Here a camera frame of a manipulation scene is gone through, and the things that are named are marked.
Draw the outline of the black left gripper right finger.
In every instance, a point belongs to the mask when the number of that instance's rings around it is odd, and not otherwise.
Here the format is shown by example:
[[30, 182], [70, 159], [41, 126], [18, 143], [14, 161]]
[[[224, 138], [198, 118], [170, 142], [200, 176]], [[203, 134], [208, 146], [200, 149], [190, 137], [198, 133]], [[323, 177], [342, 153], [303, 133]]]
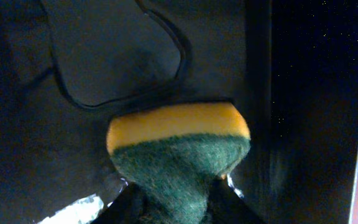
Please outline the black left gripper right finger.
[[213, 224], [263, 224], [226, 180], [215, 179], [209, 191], [208, 213]]

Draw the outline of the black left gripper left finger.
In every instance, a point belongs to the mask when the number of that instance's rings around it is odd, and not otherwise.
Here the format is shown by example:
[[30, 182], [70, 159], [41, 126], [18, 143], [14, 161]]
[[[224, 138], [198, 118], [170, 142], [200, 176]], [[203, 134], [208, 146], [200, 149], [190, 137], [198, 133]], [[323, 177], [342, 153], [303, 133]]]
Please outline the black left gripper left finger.
[[134, 224], [139, 223], [147, 211], [149, 200], [136, 184], [129, 184], [91, 224]]

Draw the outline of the yellow green sponge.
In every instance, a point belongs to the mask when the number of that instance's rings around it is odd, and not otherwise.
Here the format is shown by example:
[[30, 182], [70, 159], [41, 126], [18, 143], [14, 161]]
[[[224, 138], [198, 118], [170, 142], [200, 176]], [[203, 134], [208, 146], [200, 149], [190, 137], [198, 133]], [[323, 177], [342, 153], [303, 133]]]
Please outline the yellow green sponge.
[[185, 103], [112, 119], [106, 149], [146, 198], [138, 223], [210, 223], [211, 186], [246, 157], [250, 140], [231, 103]]

